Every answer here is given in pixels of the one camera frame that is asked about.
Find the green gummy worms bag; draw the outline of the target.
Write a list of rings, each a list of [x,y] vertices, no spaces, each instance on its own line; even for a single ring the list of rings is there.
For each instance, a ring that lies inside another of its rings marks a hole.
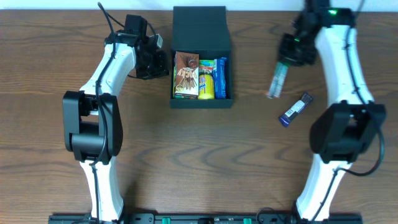
[[[199,60],[199,75],[213,74],[214,60]]]

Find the brown chocolate sticks box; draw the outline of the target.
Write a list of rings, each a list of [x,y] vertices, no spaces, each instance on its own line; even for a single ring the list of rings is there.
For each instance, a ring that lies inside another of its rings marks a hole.
[[[176,52],[174,73],[174,98],[198,98],[198,67],[198,54]]]

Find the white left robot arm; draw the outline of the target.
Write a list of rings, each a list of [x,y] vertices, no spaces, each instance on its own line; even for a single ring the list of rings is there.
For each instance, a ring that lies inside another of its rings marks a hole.
[[[122,223],[124,201],[118,186],[116,157],[123,144],[118,96],[127,77],[150,80],[169,74],[160,34],[142,16],[128,14],[120,30],[104,40],[104,55],[91,78],[62,100],[65,147],[88,181],[92,211],[87,223]]]

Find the blue cookie roll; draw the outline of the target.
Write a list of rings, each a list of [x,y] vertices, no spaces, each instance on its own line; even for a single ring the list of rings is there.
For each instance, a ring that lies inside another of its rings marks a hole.
[[[225,65],[227,58],[216,58],[213,61],[213,79],[215,85],[215,98],[226,99]]]

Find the green black candy bar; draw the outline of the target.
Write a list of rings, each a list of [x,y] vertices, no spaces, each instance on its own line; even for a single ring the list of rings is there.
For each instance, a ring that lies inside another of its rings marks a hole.
[[[272,78],[269,91],[267,94],[268,98],[279,98],[283,89],[286,74],[289,70],[289,66],[282,62],[277,62]]]

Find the black box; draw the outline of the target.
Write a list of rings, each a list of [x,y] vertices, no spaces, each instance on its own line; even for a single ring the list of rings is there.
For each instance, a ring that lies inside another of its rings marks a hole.
[[[226,98],[188,100],[174,98],[174,84],[170,85],[169,105],[172,109],[226,109],[234,103],[232,50],[224,6],[175,6],[173,9],[171,65],[175,53],[197,54],[200,60],[227,58],[224,77]]]

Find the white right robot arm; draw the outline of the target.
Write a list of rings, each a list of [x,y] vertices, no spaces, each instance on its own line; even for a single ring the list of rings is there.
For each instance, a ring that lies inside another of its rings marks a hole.
[[[313,160],[305,187],[285,223],[353,223],[359,215],[332,215],[330,205],[340,181],[374,138],[379,140],[375,168],[384,158],[382,124],[386,107],[377,104],[363,77],[356,47],[358,11],[333,7],[329,1],[306,1],[294,22],[295,33],[284,34],[274,72],[282,87],[290,67],[321,60],[328,104],[312,124]]]

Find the green pretzel snack box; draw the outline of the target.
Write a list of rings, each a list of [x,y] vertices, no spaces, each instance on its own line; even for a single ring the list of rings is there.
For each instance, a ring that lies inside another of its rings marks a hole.
[[[198,69],[174,67],[174,82],[172,96],[175,99],[198,98]]]

